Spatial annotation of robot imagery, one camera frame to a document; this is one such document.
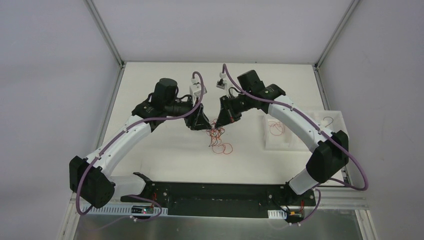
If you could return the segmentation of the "aluminium frame rail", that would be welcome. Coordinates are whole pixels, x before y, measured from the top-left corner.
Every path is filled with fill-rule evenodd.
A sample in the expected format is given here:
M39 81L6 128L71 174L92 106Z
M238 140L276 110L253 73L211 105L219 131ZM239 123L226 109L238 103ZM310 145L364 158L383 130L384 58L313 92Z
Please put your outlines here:
M362 191L346 187L318 187L321 200L319 207L326 210L368 210L369 204Z

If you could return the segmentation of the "clear plastic compartment tray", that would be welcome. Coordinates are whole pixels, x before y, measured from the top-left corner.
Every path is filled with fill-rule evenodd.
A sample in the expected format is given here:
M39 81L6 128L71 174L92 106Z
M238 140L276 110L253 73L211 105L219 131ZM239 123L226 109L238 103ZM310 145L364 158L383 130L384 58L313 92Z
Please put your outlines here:
M325 127L325 132L329 136L338 131L343 131L346 135L349 134L341 111L305 110L304 114L317 126ZM292 120L282 121L280 116L264 115L262 121L264 149L308 152L314 141L326 140L326 138L317 134L317 130L303 117L297 116L297 118L301 121L301 127L297 127Z

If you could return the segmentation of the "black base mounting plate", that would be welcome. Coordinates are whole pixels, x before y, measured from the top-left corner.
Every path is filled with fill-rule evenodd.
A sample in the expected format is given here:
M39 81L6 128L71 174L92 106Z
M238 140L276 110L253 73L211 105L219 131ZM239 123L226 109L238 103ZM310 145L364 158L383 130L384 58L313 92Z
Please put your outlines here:
M316 205L312 190L291 197L281 184L165 182L139 172L135 176L146 182L139 197L159 203L168 216L266 218L269 211L285 206Z

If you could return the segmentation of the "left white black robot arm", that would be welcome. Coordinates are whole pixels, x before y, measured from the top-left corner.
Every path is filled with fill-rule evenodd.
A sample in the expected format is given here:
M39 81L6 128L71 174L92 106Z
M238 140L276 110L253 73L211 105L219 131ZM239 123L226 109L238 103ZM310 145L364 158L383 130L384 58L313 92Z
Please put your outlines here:
M153 189L140 174L112 176L118 163L142 139L165 121L183 119L193 131L211 128L203 113L202 100L207 93L203 80L191 78L189 94L178 97L178 83L161 78L147 99L139 103L124 125L110 140L86 157L75 156L69 162L70 189L90 208L100 209L110 200L134 195L140 202L152 198Z

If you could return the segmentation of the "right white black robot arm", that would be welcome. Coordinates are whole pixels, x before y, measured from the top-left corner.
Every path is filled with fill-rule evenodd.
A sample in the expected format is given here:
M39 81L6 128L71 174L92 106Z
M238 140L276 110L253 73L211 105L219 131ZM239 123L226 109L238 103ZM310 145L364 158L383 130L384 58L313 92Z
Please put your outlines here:
M298 204L307 190L325 183L349 162L349 138L345 132L331 131L311 119L280 87L265 86L255 70L239 75L237 80L240 93L220 98L216 127L235 123L243 112L258 109L282 122L311 152L305 168L284 185L283 196L288 204Z

